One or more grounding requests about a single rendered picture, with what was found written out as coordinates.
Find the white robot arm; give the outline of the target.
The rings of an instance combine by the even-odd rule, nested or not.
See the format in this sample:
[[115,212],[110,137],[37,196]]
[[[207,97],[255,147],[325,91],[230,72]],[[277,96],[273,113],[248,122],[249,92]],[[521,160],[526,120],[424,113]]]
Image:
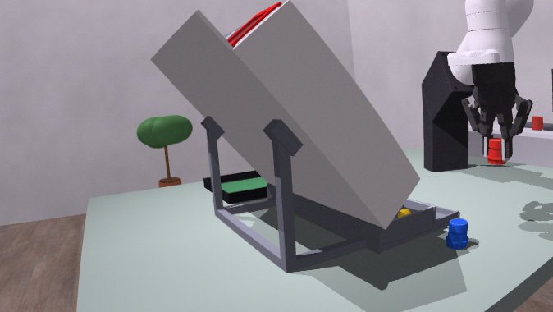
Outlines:
[[458,53],[447,56],[455,78],[465,85],[474,85],[471,65],[514,62],[511,38],[530,16],[533,3],[534,0],[466,0],[468,33]]

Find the red plug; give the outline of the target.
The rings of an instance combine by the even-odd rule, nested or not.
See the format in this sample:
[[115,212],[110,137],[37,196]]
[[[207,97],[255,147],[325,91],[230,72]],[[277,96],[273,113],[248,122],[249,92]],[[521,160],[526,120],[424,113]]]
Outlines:
[[501,161],[501,144],[500,139],[502,138],[491,138],[489,139],[489,154],[487,155],[488,163],[501,165],[506,164],[506,162]]

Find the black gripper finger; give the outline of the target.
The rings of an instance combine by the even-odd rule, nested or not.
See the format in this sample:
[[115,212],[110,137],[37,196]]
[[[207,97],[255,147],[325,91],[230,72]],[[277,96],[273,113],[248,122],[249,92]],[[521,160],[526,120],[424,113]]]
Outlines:
[[517,94],[515,95],[516,109],[518,112],[514,119],[514,123],[512,110],[509,115],[505,116],[504,114],[501,96],[495,96],[493,99],[496,107],[497,121],[500,125],[501,137],[503,138],[500,140],[502,162],[507,162],[510,160],[510,157],[512,157],[513,137],[523,132],[533,105],[532,100],[526,100]]
[[486,95],[481,96],[480,113],[477,108],[478,104],[473,95],[466,99],[462,99],[461,103],[463,104],[464,111],[466,112],[473,131],[477,131],[482,135],[482,154],[484,154],[484,158],[487,158],[490,149],[489,139],[493,138],[491,133],[493,132],[493,122],[495,121],[495,116],[487,116],[488,97]]

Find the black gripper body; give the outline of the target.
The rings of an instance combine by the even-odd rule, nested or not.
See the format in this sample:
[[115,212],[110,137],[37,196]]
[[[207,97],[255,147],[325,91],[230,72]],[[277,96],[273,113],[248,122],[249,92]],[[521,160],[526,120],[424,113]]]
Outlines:
[[483,95],[488,97],[487,116],[496,115],[494,97],[501,96],[504,114],[509,115],[515,105],[516,95],[514,62],[500,62],[488,64],[473,64],[472,76],[474,83],[473,97],[478,106]]

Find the yellow ball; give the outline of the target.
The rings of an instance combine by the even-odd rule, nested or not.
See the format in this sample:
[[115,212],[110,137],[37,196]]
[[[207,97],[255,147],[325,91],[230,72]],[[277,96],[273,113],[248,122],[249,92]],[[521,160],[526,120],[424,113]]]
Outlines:
[[401,211],[399,211],[398,213],[398,218],[399,217],[402,217],[402,216],[405,216],[407,214],[410,214],[411,212],[408,210],[408,209],[402,209]]

